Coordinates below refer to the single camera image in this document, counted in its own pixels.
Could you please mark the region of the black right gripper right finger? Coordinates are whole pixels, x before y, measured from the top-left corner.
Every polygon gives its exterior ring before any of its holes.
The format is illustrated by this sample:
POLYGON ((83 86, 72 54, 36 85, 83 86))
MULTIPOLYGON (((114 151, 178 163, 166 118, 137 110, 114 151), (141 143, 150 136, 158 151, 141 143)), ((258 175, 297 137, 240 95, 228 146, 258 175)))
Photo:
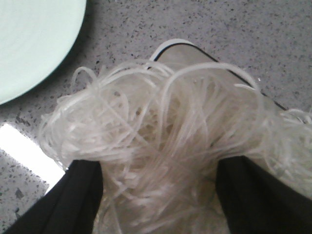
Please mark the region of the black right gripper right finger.
POLYGON ((245 156, 218 162, 215 187, 233 234, 310 234, 311 199, 245 156))

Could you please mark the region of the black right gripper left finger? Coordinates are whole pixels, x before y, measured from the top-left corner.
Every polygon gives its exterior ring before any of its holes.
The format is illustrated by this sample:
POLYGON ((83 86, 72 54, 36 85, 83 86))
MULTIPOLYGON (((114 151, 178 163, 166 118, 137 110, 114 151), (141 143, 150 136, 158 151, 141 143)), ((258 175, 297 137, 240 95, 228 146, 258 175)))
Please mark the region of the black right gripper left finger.
POLYGON ((99 162, 75 160, 7 234, 90 234, 103 194, 99 162))

